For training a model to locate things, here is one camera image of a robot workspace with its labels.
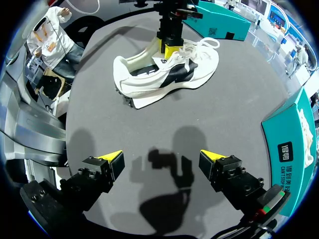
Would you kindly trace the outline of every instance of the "white sneaker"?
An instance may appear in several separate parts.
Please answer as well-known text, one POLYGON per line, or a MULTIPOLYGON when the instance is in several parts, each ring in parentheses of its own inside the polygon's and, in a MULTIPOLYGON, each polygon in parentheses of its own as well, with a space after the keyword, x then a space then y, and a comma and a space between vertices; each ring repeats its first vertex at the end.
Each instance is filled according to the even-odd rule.
POLYGON ((215 72, 220 46, 213 38, 199 42, 184 40, 184 46, 166 61, 155 38, 140 54, 125 59, 115 58, 113 76, 117 89, 132 98, 136 109, 150 105, 178 88, 196 89, 215 72))

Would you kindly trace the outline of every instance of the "teal box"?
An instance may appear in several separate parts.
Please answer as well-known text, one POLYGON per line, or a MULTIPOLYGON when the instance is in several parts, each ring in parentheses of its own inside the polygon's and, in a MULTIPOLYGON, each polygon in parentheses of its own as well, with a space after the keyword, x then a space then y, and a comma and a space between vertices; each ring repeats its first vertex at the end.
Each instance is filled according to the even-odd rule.
POLYGON ((250 21, 211 2, 199 1, 196 8, 203 14, 203 18, 189 17, 184 22, 202 37, 245 40, 250 21))
POLYGON ((267 140, 272 185, 278 184, 285 191, 290 191, 291 197, 283 207, 280 214, 291 216, 302 201, 310 179, 314 172, 316 161, 316 129, 310 103, 304 88, 292 95, 286 102, 262 122, 262 127, 267 140), (313 163, 305 168, 304 136, 299 113, 304 110, 304 115, 313 134, 310 147, 313 163))

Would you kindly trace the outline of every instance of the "white wall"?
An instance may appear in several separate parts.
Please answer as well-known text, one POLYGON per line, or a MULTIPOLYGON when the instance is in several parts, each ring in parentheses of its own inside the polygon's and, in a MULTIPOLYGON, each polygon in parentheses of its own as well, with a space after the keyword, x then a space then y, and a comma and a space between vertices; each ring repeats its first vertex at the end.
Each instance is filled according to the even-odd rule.
POLYGON ((316 91, 319 90, 319 70, 313 73, 309 80, 305 84, 305 91, 310 98, 316 91))

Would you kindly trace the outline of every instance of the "shoe sole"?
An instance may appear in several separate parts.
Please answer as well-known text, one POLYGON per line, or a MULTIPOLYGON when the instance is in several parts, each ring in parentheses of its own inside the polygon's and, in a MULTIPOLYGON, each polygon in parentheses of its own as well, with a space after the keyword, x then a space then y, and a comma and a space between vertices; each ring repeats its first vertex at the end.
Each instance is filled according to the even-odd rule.
POLYGON ((134 107, 136 109, 140 109, 152 103, 155 103, 156 101, 159 101, 160 99, 162 99, 164 96, 166 96, 169 92, 173 90, 197 89, 201 87, 203 84, 205 84, 212 77, 213 74, 214 72, 196 81, 172 83, 164 88, 159 89, 158 91, 147 94, 141 98, 131 98, 131 99, 134 103, 134 107))

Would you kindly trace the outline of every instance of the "white jacket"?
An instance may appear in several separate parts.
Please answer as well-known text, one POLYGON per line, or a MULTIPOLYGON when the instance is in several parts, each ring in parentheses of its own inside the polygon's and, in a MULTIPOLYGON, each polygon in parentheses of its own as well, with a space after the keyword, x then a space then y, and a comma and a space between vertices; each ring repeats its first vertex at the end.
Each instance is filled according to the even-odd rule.
POLYGON ((71 18, 72 13, 62 17, 61 11, 62 8, 58 6, 49 8, 45 14, 45 23, 36 32, 32 31, 26 41, 32 55, 42 50, 42 60, 50 69, 54 69, 74 45, 74 41, 60 26, 60 23, 65 23, 71 18))
POLYGON ((306 49, 304 47, 301 47, 300 52, 296 53, 296 60, 300 65, 303 65, 308 62, 308 54, 306 52, 306 49))

